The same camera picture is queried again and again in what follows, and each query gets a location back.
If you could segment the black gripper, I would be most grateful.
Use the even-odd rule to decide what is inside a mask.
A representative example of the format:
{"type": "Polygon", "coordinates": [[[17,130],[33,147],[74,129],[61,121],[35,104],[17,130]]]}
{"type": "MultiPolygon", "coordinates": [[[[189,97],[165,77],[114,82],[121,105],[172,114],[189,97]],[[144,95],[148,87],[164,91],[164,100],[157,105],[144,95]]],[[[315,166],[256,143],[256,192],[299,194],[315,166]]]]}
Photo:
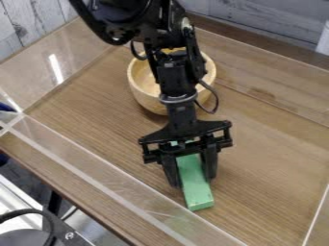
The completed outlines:
{"type": "Polygon", "coordinates": [[[215,178],[217,153],[232,146],[228,120],[207,121],[196,118],[191,102],[165,105],[167,125],[138,139],[144,163],[161,164],[167,181],[180,187],[176,158],[199,154],[205,180],[215,178]]]}

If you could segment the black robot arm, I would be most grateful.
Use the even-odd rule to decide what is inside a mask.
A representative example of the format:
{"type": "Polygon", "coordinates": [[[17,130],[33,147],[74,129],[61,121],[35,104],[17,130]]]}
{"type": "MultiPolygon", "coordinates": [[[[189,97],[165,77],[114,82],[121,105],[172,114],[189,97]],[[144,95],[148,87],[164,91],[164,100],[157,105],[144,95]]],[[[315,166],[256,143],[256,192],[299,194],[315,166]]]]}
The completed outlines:
{"type": "Polygon", "coordinates": [[[145,163],[157,163],[169,185],[180,186],[177,158],[197,154],[203,177],[215,178],[217,153],[232,145],[231,122],[196,118],[201,108],[196,87],[207,74],[195,28],[177,0],[68,0],[92,33],[118,46],[140,42],[145,53],[134,58],[148,63],[159,84],[159,102],[167,125],[142,136],[145,163]]]}

